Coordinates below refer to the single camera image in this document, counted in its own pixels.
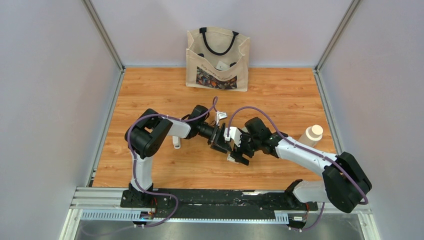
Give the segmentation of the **white stapler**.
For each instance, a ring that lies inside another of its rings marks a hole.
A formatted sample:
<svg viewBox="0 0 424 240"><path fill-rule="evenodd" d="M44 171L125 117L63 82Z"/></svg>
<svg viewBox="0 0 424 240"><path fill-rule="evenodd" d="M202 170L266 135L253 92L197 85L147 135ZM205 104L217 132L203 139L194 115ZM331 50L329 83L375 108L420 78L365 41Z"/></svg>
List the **white stapler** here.
<svg viewBox="0 0 424 240"><path fill-rule="evenodd" d="M181 138L178 136L172 136L172 144L175 149L181 148Z"/></svg>

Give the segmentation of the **white staples box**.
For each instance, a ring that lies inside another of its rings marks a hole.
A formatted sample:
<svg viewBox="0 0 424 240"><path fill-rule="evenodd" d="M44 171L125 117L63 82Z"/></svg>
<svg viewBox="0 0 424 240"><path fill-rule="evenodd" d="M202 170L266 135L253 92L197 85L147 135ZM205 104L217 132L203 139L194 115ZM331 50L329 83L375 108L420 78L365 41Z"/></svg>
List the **white staples box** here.
<svg viewBox="0 0 424 240"><path fill-rule="evenodd" d="M227 161L235 164L239 164L238 160L232 157L230 154L227 156Z"/></svg>

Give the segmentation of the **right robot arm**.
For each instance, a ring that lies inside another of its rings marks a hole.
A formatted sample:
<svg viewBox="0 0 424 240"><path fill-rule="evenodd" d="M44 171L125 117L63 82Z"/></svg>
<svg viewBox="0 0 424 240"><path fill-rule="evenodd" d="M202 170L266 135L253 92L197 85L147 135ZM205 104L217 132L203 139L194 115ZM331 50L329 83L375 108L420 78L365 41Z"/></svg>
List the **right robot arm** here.
<svg viewBox="0 0 424 240"><path fill-rule="evenodd" d="M245 162L255 152L296 163L321 177L320 181L305 181L292 185L285 195L286 205L299 209L306 202L329 202L344 213L351 213L357 205L368 204L367 194L373 185L356 158L349 152L334 154L320 151L295 140L286 133L271 130L259 117L247 121L245 129L226 127L225 141L233 141L231 158Z"/></svg>

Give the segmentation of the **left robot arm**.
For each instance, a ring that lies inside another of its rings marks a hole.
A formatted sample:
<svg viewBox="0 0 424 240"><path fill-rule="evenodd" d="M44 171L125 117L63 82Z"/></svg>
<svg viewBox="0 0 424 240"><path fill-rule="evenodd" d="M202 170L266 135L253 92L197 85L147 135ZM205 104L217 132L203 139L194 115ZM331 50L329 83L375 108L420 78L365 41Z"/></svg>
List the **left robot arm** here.
<svg viewBox="0 0 424 240"><path fill-rule="evenodd" d="M174 146L179 149L180 139L201 136L207 139L211 149L221 153L231 151L230 144L223 136L226 126L209 125L206 119L210 110L197 105L191 114L182 119L160 115L147 109L124 135L132 156L132 176L121 197L123 208L147 208L157 205L157 200L168 201L169 192L154 190L152 180L153 156L158 152L167 136L176 139Z"/></svg>

